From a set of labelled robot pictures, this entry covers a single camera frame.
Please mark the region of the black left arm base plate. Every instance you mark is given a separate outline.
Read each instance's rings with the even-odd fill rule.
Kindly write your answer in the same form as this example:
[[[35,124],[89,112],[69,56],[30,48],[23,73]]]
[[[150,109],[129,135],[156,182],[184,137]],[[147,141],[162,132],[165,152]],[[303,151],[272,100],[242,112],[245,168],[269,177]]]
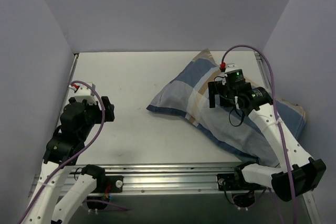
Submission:
[[[105,176],[97,179],[97,186],[91,193],[110,194],[123,191],[123,176]]]

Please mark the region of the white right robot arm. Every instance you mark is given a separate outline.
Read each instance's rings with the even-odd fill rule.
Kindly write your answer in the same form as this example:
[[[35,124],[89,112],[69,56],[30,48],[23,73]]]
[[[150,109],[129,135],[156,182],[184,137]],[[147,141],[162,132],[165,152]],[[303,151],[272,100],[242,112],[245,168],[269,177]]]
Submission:
[[[276,109],[276,102],[263,87],[253,87],[241,69],[225,71],[221,81],[208,83],[210,108],[216,105],[240,110],[258,127],[275,153],[279,167],[246,162],[235,168],[233,182],[244,189],[250,184],[271,188],[283,201],[291,201],[319,184],[326,165],[314,159],[289,131]]]

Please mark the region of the blue plaid pillowcase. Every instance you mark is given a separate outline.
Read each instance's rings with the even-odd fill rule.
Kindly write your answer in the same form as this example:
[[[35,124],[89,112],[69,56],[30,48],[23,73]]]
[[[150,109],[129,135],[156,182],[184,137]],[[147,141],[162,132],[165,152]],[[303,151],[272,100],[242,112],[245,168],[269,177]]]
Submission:
[[[239,115],[219,105],[219,97],[215,98],[216,106],[209,107],[208,82],[219,74],[211,52],[204,49],[153,98],[147,110],[186,119],[219,148],[242,162],[278,166],[274,151],[249,118],[241,123]]]

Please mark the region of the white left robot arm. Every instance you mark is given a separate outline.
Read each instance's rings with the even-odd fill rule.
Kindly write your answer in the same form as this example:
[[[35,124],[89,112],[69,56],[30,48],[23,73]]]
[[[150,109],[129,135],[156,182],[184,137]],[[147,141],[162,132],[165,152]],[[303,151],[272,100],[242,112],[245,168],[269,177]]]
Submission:
[[[51,139],[46,145],[38,183],[19,223],[51,223],[54,207],[67,176],[79,155],[88,149],[86,143],[94,125],[103,126],[115,119],[114,105],[107,96],[93,104],[87,100],[69,99]]]

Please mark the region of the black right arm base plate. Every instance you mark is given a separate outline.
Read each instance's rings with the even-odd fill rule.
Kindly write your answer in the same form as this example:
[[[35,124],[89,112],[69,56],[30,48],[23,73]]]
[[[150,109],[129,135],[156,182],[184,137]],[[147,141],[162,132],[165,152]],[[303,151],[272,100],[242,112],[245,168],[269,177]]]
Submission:
[[[263,186],[258,184],[249,184],[246,182],[240,182],[235,178],[233,173],[217,174],[217,187],[219,191],[250,191],[250,190],[262,190]]]

